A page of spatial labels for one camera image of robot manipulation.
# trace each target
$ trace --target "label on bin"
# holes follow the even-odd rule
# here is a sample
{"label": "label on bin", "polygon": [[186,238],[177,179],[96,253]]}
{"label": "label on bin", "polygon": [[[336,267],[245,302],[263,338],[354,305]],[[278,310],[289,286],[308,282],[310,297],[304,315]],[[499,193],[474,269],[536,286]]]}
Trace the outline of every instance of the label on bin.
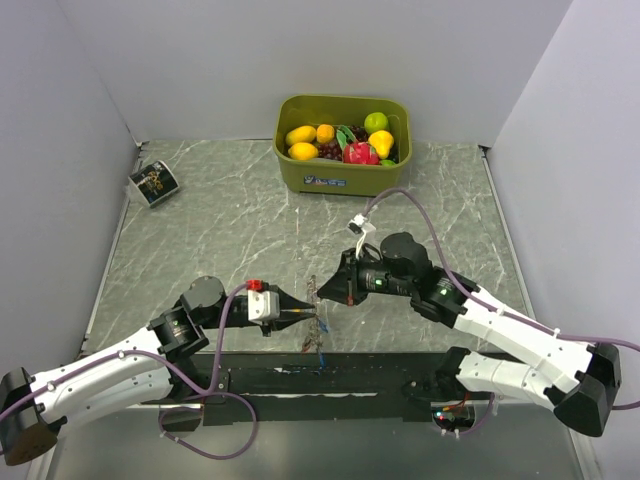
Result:
{"label": "label on bin", "polygon": [[315,175],[304,176],[305,185],[326,185],[329,187],[346,187],[346,180],[338,180],[335,178],[318,178]]}

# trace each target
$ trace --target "olive green plastic container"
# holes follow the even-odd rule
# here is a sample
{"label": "olive green plastic container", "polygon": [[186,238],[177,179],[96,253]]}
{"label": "olive green plastic container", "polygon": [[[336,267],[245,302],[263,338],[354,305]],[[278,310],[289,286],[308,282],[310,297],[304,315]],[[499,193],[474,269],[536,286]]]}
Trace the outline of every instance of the olive green plastic container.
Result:
{"label": "olive green plastic container", "polygon": [[[398,146],[398,164],[350,165],[341,162],[292,160],[287,155],[284,138],[303,125],[364,125],[373,112],[389,118],[389,129]],[[294,192],[334,193],[375,196],[398,183],[400,174],[411,159],[411,133],[407,110],[383,98],[297,95],[280,108],[280,118],[273,137],[273,151],[280,162],[282,178]]]}

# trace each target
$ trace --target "green apple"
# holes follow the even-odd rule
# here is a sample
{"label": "green apple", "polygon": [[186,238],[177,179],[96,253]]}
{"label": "green apple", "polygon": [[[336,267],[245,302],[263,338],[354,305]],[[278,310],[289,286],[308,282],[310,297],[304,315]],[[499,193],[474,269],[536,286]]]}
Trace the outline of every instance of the green apple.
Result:
{"label": "green apple", "polygon": [[367,115],[364,119],[364,129],[369,135],[378,130],[389,130],[389,119],[384,113],[375,112]]}

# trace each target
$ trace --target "white wall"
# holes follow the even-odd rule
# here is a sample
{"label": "white wall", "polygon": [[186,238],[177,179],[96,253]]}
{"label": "white wall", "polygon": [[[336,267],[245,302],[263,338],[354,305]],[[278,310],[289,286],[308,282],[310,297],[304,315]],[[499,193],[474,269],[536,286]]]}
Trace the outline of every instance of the white wall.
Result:
{"label": "white wall", "polygon": [[[538,317],[640,343],[640,3],[575,0],[490,152]],[[640,399],[622,352],[618,402]],[[640,412],[594,441],[606,479],[640,478]]]}
{"label": "white wall", "polygon": [[[0,7],[0,375],[78,352],[135,145],[55,0]],[[25,468],[0,478],[24,478]]]}
{"label": "white wall", "polygon": [[59,0],[137,140],[269,138],[298,93],[492,145],[571,0]]}

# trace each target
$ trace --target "marble tabletop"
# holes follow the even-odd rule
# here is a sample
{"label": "marble tabletop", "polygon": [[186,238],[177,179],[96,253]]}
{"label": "marble tabletop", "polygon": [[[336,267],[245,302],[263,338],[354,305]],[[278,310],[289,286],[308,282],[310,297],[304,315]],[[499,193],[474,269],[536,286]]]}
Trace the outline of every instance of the marble tabletop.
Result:
{"label": "marble tabletop", "polygon": [[[141,157],[145,164],[164,160],[182,190],[153,210],[129,205],[86,352],[146,325],[202,275],[217,276],[227,291],[248,278],[261,278],[305,299],[308,278],[315,274],[318,284],[324,283],[340,253],[355,244],[346,225],[366,199],[289,191],[270,141],[153,141],[143,145]],[[432,216],[451,267],[524,312],[478,147],[416,142],[400,185]],[[378,229],[376,243],[408,231],[439,264],[420,214],[405,198],[386,199],[371,219]],[[321,313],[330,329],[324,338],[327,351],[491,349],[423,319],[406,298],[370,295],[357,308],[325,304]],[[258,329],[229,330],[225,350],[300,351],[308,330],[307,322],[270,338]],[[215,340],[216,331],[208,334]]]}

